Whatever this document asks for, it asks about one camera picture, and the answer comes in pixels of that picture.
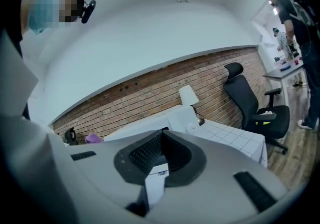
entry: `sneaker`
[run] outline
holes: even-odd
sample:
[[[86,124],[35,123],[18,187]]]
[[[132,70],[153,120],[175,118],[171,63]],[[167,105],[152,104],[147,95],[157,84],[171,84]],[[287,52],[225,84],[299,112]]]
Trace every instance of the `sneaker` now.
[[[298,127],[306,130],[313,130],[311,127],[307,126],[303,120],[298,121]]]

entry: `jeans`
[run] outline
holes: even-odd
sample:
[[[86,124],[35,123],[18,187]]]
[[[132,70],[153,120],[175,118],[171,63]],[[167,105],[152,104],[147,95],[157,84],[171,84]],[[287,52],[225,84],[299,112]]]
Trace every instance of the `jeans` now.
[[[310,106],[304,122],[314,129],[320,117],[320,40],[303,44],[300,50],[310,88]]]

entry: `black office chair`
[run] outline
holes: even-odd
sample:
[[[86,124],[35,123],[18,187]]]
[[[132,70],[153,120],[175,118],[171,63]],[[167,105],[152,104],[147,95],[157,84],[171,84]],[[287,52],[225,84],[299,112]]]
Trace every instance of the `black office chair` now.
[[[275,141],[285,136],[290,122],[289,107],[274,106],[274,95],[279,94],[281,88],[265,92],[265,95],[270,96],[269,107],[258,109],[255,94],[246,78],[240,74],[244,70],[243,66],[240,63],[230,63],[224,67],[228,69],[229,76],[223,87],[241,110],[242,129],[265,136],[266,143],[283,149],[282,154],[286,154],[288,147]],[[261,115],[265,111],[272,111],[274,114]]]

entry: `black grille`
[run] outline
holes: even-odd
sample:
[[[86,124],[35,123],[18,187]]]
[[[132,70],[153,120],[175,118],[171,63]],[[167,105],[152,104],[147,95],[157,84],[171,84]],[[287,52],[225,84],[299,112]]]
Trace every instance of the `black grille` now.
[[[88,157],[94,156],[94,155],[96,155],[95,152],[93,152],[93,151],[87,151],[87,152],[83,152],[83,153],[79,153],[79,154],[72,154],[72,155],[71,155],[71,158],[72,158],[74,161],[78,161],[78,160],[85,159],[85,158],[88,158]]]
[[[161,154],[161,133],[132,151],[131,162],[143,173],[149,174]]]
[[[259,212],[268,209],[276,203],[276,200],[247,171],[239,172],[234,177]]]
[[[162,151],[168,161],[169,172],[178,171],[185,167],[191,160],[191,151],[181,143],[164,134]]]

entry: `barcode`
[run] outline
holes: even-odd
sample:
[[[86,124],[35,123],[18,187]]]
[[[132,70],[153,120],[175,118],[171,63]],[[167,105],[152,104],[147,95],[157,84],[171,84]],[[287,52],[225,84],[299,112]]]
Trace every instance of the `barcode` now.
[[[166,175],[166,174],[168,174],[168,173],[169,173],[168,170],[161,171],[161,172],[158,172],[158,176]]]

